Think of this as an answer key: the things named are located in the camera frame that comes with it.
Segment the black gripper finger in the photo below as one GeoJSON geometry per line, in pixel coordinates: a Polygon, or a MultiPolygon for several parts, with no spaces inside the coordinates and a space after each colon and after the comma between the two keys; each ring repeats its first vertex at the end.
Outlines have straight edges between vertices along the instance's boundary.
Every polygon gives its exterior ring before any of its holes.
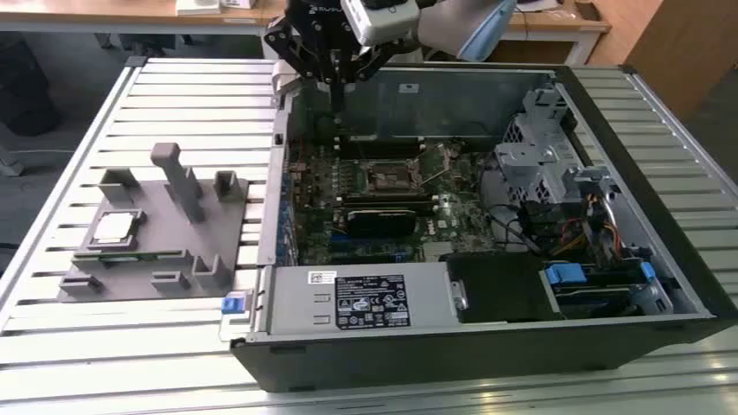
{"type": "Polygon", "coordinates": [[[312,53],[303,45],[302,36],[283,16],[267,28],[267,45],[291,65],[298,74],[326,85],[332,112],[339,112],[339,79],[336,64],[330,52],[312,53]]]}
{"type": "Polygon", "coordinates": [[[339,111],[346,108],[346,87],[358,81],[368,80],[379,68],[398,53],[398,41],[388,41],[355,54],[342,50],[339,54],[339,111]]]}

